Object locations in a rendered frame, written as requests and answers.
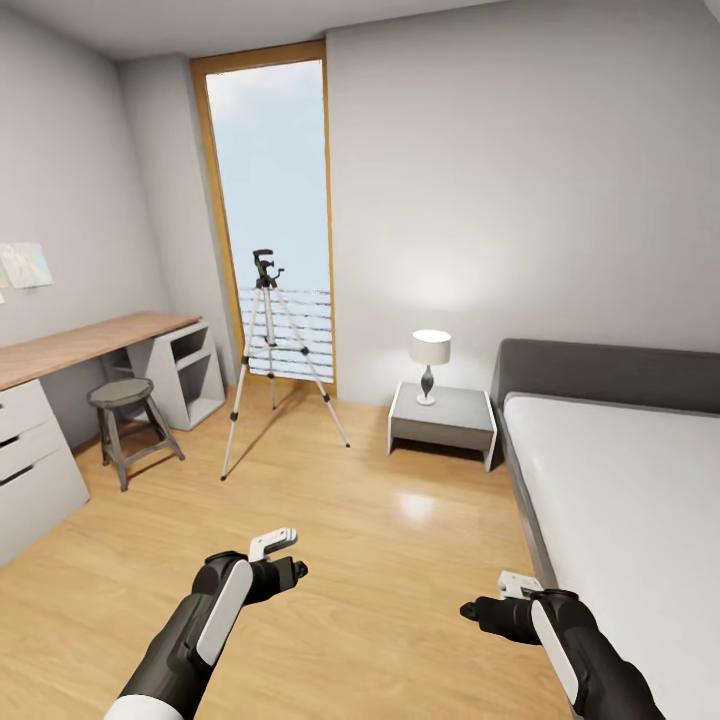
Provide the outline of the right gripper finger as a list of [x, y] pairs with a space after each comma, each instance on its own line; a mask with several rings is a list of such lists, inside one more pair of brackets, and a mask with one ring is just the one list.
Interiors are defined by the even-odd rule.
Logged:
[[480, 623], [480, 616], [478, 616], [478, 598], [475, 602], [468, 602], [467, 604], [464, 604], [464, 606], [460, 608], [460, 614], [469, 620]]

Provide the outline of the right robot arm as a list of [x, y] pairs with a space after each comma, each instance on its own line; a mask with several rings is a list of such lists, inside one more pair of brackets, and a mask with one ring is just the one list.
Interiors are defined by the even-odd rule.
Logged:
[[460, 608], [481, 631], [542, 645], [584, 720], [665, 720], [643, 674], [623, 661], [575, 592], [502, 572], [500, 600], [480, 596]]

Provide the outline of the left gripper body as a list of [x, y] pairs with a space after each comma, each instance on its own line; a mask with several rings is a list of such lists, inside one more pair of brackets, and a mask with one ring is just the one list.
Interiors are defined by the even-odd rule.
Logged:
[[262, 593], [255, 603], [262, 603], [269, 600], [273, 595], [282, 593], [296, 587], [295, 570], [292, 557], [284, 557], [278, 561], [262, 562], [257, 561], [265, 574], [265, 584]]

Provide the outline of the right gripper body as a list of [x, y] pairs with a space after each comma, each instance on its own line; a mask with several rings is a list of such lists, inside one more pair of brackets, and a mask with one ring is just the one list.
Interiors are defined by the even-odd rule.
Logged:
[[523, 637], [516, 622], [515, 610], [521, 599], [498, 600], [480, 596], [478, 598], [479, 628], [481, 631], [502, 635], [510, 641], [529, 644]]

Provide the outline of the camera tripod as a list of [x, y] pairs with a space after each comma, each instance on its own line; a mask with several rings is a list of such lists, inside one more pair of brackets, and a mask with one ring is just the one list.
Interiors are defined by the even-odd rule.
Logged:
[[[233, 433], [234, 433], [234, 428], [235, 428], [235, 422], [236, 422], [236, 420], [238, 418], [238, 414], [239, 414], [238, 408], [239, 408], [242, 386], [244, 384], [243, 381], [244, 381], [245, 369], [246, 369], [246, 364], [248, 363], [251, 355], [268, 350], [268, 353], [270, 356], [270, 372], [268, 372], [268, 377], [271, 378], [272, 402], [273, 402], [273, 405], [275, 405], [275, 398], [274, 398], [274, 388], [275, 387], [273, 385], [274, 372], [273, 372], [273, 368], [272, 368], [272, 354], [271, 353], [272, 353], [272, 351], [275, 351], [276, 348], [301, 350], [302, 355], [306, 356], [306, 359], [308, 360], [308, 363], [310, 364], [310, 368], [311, 368], [311, 370], [314, 374], [314, 377], [316, 378], [316, 381], [321, 389], [321, 393], [324, 396], [324, 400], [328, 403], [330, 411], [331, 411], [333, 417], [336, 419], [335, 413], [332, 409], [332, 406], [330, 405], [329, 394], [325, 393], [322, 383], [320, 382], [320, 378], [318, 377], [318, 374], [316, 373], [316, 371], [312, 365], [312, 362], [309, 358], [310, 356], [308, 356], [310, 350], [308, 349], [307, 346], [304, 345], [304, 343], [300, 337], [300, 334], [298, 333], [298, 330], [294, 324], [294, 321], [293, 321], [293, 319], [287, 309], [287, 306], [283, 300], [284, 298], [282, 298], [282, 294], [280, 293], [280, 291], [278, 289], [278, 284], [275, 281], [275, 279], [280, 276], [280, 272], [285, 272], [285, 269], [284, 268], [278, 269], [278, 275], [276, 277], [270, 277], [269, 274], [267, 274], [268, 272], [267, 272], [266, 268], [270, 265], [274, 267], [274, 261], [270, 262], [268, 260], [260, 260], [260, 255], [272, 255], [272, 254], [274, 254], [273, 250], [272, 249], [258, 249], [258, 250], [253, 250], [253, 251], [254, 252], [252, 252], [252, 253], [254, 253], [254, 264], [256, 264], [255, 266], [258, 266], [259, 278], [256, 279], [256, 290], [255, 290], [255, 295], [254, 295], [254, 300], [253, 300], [254, 304], [252, 306], [252, 312], [251, 312], [251, 317], [250, 317], [250, 322], [249, 322], [250, 326], [248, 327], [248, 332], [247, 332], [248, 336], [246, 338], [244, 354], [242, 355], [242, 359], [241, 359], [242, 369], [240, 372], [240, 384], [238, 384], [235, 408], [234, 408], [234, 411], [231, 413], [231, 417], [230, 417], [232, 419], [232, 427], [231, 427], [230, 438], [229, 438], [229, 442], [228, 442], [228, 448], [227, 448], [227, 453], [226, 453], [225, 464], [224, 464], [223, 475], [221, 477], [221, 481], [226, 480], [226, 470], [227, 470], [227, 466], [228, 466], [228, 460], [229, 460], [229, 454], [230, 454], [232, 438], [233, 438]], [[296, 336], [296, 339], [298, 340], [299, 346], [276, 344], [276, 338], [274, 336], [274, 322], [272, 319], [272, 309], [271, 309], [271, 300], [270, 300], [270, 290], [269, 290], [270, 286], [271, 286], [270, 284], [272, 285], [272, 288], [276, 292], [277, 298], [282, 306], [282, 309], [283, 309], [284, 313], [286, 314], [288, 321], [290, 322], [290, 326], [292, 326], [292, 330]], [[263, 288], [263, 290], [264, 290], [264, 294], [263, 294], [264, 295], [264, 307], [266, 308], [265, 320], [266, 320], [267, 336], [264, 337], [264, 340], [266, 340], [266, 342], [268, 342], [267, 343], [268, 346], [251, 351], [250, 346], [251, 346], [254, 324], [255, 324], [255, 320], [256, 320], [256, 314], [257, 314], [257, 310], [258, 310], [258, 303], [259, 303], [259, 299], [260, 299], [261, 288]]]

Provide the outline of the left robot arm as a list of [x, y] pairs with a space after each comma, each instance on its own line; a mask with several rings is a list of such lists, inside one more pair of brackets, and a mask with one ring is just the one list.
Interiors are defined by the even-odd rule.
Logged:
[[194, 720], [241, 609], [295, 588], [308, 575], [308, 567], [292, 557], [262, 562], [296, 542], [298, 534], [288, 526], [254, 538], [248, 555], [207, 557], [191, 594], [151, 641], [103, 720]]

